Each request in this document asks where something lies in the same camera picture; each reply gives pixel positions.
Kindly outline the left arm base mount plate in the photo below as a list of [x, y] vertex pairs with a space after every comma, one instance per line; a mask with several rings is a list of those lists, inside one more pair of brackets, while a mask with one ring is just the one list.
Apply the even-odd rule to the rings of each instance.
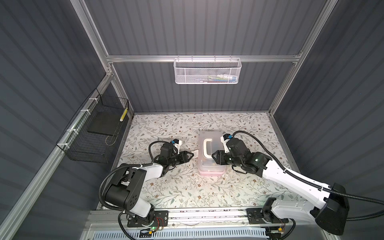
[[129, 216], [127, 227], [139, 228], [139, 227], [166, 227], [168, 225], [169, 211], [154, 210], [150, 211], [147, 217], [140, 217], [135, 215]]

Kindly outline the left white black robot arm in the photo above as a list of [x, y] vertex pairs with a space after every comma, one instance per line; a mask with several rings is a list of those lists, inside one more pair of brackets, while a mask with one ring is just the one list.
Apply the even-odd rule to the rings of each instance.
[[121, 164], [102, 181], [98, 198], [109, 210], [136, 217], [148, 225], [155, 218], [155, 207], [140, 197], [146, 181], [165, 176], [178, 165], [187, 164], [194, 154], [181, 151], [182, 141], [154, 141], [148, 147], [151, 162]]

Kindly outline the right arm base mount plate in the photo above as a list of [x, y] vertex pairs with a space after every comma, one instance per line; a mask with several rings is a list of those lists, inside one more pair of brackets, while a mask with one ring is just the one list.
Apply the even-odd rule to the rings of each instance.
[[271, 211], [262, 208], [248, 208], [246, 215], [250, 224], [287, 224], [289, 219], [279, 219]]

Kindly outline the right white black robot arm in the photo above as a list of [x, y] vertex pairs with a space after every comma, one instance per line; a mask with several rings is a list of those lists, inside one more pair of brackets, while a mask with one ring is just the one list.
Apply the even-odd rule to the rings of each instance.
[[333, 235], [343, 235], [350, 210], [343, 186], [320, 183], [287, 169], [271, 152], [253, 153], [242, 140], [230, 134], [223, 135], [221, 142], [223, 150], [212, 154], [217, 164], [240, 167], [244, 174], [271, 180], [305, 199], [303, 203], [268, 199], [263, 207], [263, 215], [268, 222], [275, 218], [302, 220], [316, 223]]

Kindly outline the pink plastic tool box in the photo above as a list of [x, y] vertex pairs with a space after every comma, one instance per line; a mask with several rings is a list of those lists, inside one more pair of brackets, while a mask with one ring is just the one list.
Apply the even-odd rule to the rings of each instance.
[[220, 177], [226, 166], [218, 165], [212, 157], [217, 150], [224, 150], [221, 137], [225, 134], [218, 130], [199, 130], [198, 138], [198, 171], [202, 177]]

